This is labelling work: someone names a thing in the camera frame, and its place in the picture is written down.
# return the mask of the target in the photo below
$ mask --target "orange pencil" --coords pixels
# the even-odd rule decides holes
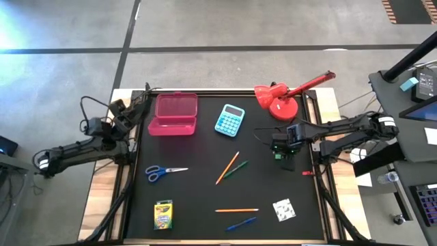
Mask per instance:
[[[258,208],[240,208],[240,209],[217,209],[218,213],[237,213],[237,212],[256,212]]]
[[[218,178],[216,185],[220,182],[221,178],[223,178],[223,176],[226,174],[227,170],[231,167],[232,163],[234,163],[235,159],[237,159],[238,154],[240,154],[240,151],[237,152],[237,154],[235,154],[235,156],[233,157],[233,159],[231,160],[231,162],[227,165],[225,171],[223,171],[223,173],[220,175],[220,177]]]

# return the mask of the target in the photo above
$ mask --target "blue calculator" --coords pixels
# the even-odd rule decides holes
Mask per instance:
[[[218,117],[215,129],[219,133],[235,137],[244,117],[244,109],[226,104]]]

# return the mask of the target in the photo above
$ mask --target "water bottle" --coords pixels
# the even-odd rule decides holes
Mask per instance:
[[[378,177],[378,182],[382,185],[388,184],[390,182],[396,182],[398,180],[399,180],[399,176],[395,171],[388,172]]]

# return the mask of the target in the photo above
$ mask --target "blue pen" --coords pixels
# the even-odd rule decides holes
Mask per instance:
[[[252,221],[254,221],[254,220],[256,220],[256,219],[257,219],[257,217],[253,217],[253,218],[250,218],[250,219],[246,219],[245,221],[240,222],[240,223],[238,223],[238,224],[236,224],[236,225],[231,225],[231,226],[229,226],[229,227],[226,229],[226,232],[231,231],[231,230],[235,230],[235,228],[237,228],[237,227],[239,227],[239,226],[242,226],[242,225],[244,225],[244,224],[250,223],[250,222],[252,222]]]

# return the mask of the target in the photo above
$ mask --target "blue scissors handle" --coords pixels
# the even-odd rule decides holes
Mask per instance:
[[[149,180],[149,182],[156,182],[162,175],[166,173],[166,171],[154,172],[153,174],[149,174],[147,179]]]
[[[145,169],[145,174],[149,182],[156,182],[159,177],[166,174],[167,170],[158,165],[153,165]]]
[[[165,168],[162,168],[158,165],[153,165],[145,169],[145,174],[149,175],[160,171],[165,171]]]

